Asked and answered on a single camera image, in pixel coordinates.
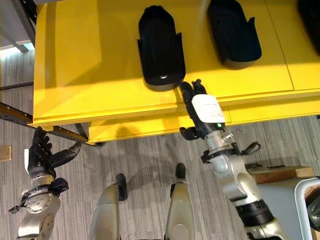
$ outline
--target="gray carpet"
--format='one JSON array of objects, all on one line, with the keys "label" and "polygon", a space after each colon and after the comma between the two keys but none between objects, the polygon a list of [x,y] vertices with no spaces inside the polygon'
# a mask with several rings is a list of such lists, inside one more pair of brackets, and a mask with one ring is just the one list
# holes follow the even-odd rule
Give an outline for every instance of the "gray carpet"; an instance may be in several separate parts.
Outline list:
[{"label": "gray carpet", "polygon": [[[33,53],[1,61],[1,80],[6,85],[32,81],[29,70],[19,69],[23,59]],[[23,68],[30,68],[26,61]],[[32,114],[33,88],[24,87],[1,93],[1,101]],[[315,116],[291,118],[232,127],[240,147],[259,141],[261,150],[246,158],[246,163],[264,166],[312,166],[320,175],[320,125]],[[0,146],[12,145],[12,161],[0,163],[0,240],[13,240],[25,209],[15,215],[8,209],[16,205],[21,191],[29,187],[23,152],[29,148],[34,130],[0,120]],[[71,140],[51,135],[53,152],[68,148]],[[203,164],[205,150],[201,140],[186,141],[179,134],[112,141],[103,147],[83,145],[76,159],[57,168],[70,189],[61,194],[51,240],[87,239],[94,206],[99,195],[116,174],[127,178],[128,200],[120,203],[122,240],[162,239],[170,204],[170,185],[175,166],[187,167],[189,194],[195,218],[197,240],[247,239],[236,210],[222,195],[212,168]]]}]

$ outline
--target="robotic hand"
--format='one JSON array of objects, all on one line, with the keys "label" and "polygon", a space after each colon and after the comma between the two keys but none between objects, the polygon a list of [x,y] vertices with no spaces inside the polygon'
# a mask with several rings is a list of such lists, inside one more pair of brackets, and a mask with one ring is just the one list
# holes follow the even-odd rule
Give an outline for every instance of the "robotic hand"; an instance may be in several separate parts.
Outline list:
[{"label": "robotic hand", "polygon": [[19,240],[49,240],[60,207],[58,197],[69,189],[65,179],[56,178],[55,168],[74,159],[80,151],[81,143],[77,142],[69,149],[52,154],[49,140],[46,131],[38,127],[29,154],[24,156],[25,169],[32,187],[23,191],[20,204],[9,210],[15,214],[20,208],[27,209],[18,230]]},{"label": "robotic hand", "polygon": [[200,79],[192,84],[193,88],[183,82],[180,89],[194,127],[181,127],[180,133],[186,140],[201,138],[206,142],[208,150],[201,159],[212,165],[223,193],[235,206],[250,239],[288,240],[280,223],[262,199],[242,158],[259,150],[260,144],[254,142],[240,151],[234,135],[225,132],[224,116],[216,99],[207,95]]}]

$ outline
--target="white label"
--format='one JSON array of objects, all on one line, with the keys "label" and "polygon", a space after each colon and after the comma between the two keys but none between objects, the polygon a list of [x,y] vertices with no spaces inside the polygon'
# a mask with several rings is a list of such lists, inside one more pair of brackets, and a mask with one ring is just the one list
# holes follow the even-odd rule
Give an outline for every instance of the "white label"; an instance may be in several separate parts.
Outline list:
[{"label": "white label", "polygon": [[24,169],[26,172],[28,172],[28,166],[29,166],[29,149],[26,148],[24,150]]},{"label": "white label", "polygon": [[192,105],[199,119],[204,123],[225,123],[226,119],[217,99],[208,94],[195,95]]}]

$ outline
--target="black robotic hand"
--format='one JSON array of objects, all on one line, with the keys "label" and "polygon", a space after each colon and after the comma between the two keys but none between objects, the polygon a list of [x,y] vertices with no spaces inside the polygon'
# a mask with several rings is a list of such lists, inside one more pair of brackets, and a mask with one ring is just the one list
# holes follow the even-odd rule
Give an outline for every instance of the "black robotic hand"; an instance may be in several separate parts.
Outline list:
[{"label": "black robotic hand", "polygon": [[[12,214],[18,212],[20,208],[26,207],[28,199],[37,194],[38,191],[42,191],[41,194],[52,193],[59,197],[60,193],[69,189],[68,182],[64,178],[56,178],[55,168],[74,159],[80,151],[81,143],[77,142],[68,149],[52,154],[52,144],[49,143],[50,138],[46,136],[46,134],[47,132],[40,126],[34,132],[26,167],[31,178],[32,188],[23,193],[19,205],[16,205],[9,210]],[[48,175],[52,176],[49,177],[49,179],[52,180],[50,184],[34,184],[34,182],[37,181],[37,178],[41,178],[41,176],[48,177]]]},{"label": "black robotic hand", "polygon": [[30,178],[37,174],[50,174],[56,178],[54,168],[70,162],[80,151],[81,143],[76,142],[72,147],[52,154],[52,144],[49,143],[50,138],[46,134],[40,126],[34,132],[27,166]]},{"label": "black robotic hand", "polygon": [[207,94],[205,87],[201,84],[201,80],[197,79],[192,82],[193,87],[188,82],[182,82],[180,84],[180,90],[182,92],[183,101],[185,103],[186,110],[194,123],[194,127],[180,127],[180,133],[186,140],[195,140],[198,138],[204,139],[208,134],[219,130],[225,131],[224,122],[212,122],[207,123],[200,120],[196,113],[196,110],[192,104],[192,99],[194,96],[199,94]]}]

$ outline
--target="yellow tabletop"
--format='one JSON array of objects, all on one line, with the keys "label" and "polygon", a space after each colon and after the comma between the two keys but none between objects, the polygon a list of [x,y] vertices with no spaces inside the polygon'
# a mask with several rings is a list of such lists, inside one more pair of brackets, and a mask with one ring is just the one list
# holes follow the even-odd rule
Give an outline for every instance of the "yellow tabletop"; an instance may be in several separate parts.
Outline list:
[{"label": "yellow tabletop", "polygon": [[[237,104],[222,108],[226,125],[320,115],[320,96]],[[176,133],[194,126],[186,112],[98,120],[89,125],[89,143]]]},{"label": "yellow tabletop", "polygon": [[138,22],[150,5],[162,5],[173,16],[177,33],[182,32],[185,80],[202,79],[222,106],[296,93],[318,95],[317,85],[295,92],[265,1],[239,2],[247,19],[255,17],[262,48],[261,59],[242,70],[225,69],[219,62],[207,16],[209,0],[65,0],[39,6],[33,124],[91,122],[184,108],[179,91],[155,92],[144,85]]},{"label": "yellow tabletop", "polygon": [[320,56],[305,30],[297,0],[266,0],[266,4],[294,89],[320,89]]}]

